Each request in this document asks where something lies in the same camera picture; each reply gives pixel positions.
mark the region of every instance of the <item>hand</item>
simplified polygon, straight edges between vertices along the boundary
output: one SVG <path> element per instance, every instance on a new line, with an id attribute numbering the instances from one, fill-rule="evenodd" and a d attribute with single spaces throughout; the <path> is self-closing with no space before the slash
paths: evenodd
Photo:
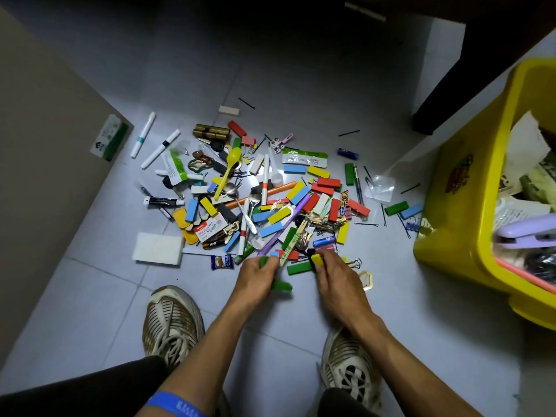
<path id="1" fill-rule="evenodd" d="M 354 333 L 354 325 L 372 316 L 359 275 L 336 252 L 319 250 L 325 266 L 315 265 L 317 284 L 324 304 Z"/>
<path id="2" fill-rule="evenodd" d="M 268 292 L 274 273 L 280 266 L 276 256 L 270 256 L 268 262 L 259 268 L 260 257 L 247 259 L 241 266 L 237 276 L 236 286 L 233 288 L 228 304 L 239 308 L 250 316 L 263 301 Z"/>

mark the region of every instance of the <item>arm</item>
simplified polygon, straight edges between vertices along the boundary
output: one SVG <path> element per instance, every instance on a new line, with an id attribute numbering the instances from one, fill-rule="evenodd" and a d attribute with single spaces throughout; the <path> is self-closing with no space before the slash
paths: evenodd
<path id="1" fill-rule="evenodd" d="M 369 305 L 359 276 L 330 250 L 316 265 L 323 301 L 376 362 L 407 417 L 480 414 L 421 363 L 386 329 Z"/>
<path id="2" fill-rule="evenodd" d="M 266 297 L 278 268 L 277 257 L 259 269 L 258 257 L 244 262 L 230 299 L 205 336 L 158 389 L 186 400 L 206 416 L 212 415 L 222 391 L 241 330 Z M 155 407 L 143 407 L 138 417 L 167 416 Z"/>

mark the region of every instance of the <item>blue wristband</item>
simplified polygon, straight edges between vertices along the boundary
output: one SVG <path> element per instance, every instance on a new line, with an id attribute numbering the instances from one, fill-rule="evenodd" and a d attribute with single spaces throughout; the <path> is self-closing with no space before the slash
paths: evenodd
<path id="1" fill-rule="evenodd" d="M 155 393 L 149 398 L 146 405 L 162 408 L 164 411 L 178 417 L 205 417 L 205 414 L 201 413 L 196 407 L 170 392 Z"/>

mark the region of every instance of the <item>pants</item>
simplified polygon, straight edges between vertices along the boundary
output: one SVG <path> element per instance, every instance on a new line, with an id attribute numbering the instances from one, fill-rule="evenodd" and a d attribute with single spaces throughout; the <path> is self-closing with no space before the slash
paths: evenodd
<path id="1" fill-rule="evenodd" d="M 0 396 L 0 415 L 99 417 L 109 413 L 133 417 L 169 374 L 161 357 L 145 357 L 79 378 Z M 347 392 L 327 389 L 320 400 L 317 416 L 337 415 L 371 417 L 373 414 Z"/>

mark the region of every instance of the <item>yellow plastic case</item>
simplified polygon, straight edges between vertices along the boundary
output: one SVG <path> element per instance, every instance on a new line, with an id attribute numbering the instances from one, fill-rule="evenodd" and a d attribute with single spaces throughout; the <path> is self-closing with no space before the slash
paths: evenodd
<path id="1" fill-rule="evenodd" d="M 506 145 L 527 111 L 556 132 L 556 60 L 519 64 L 503 92 L 442 145 L 413 252 L 442 272 L 507 292 L 517 314 L 556 330 L 556 295 L 501 268 L 491 252 Z"/>

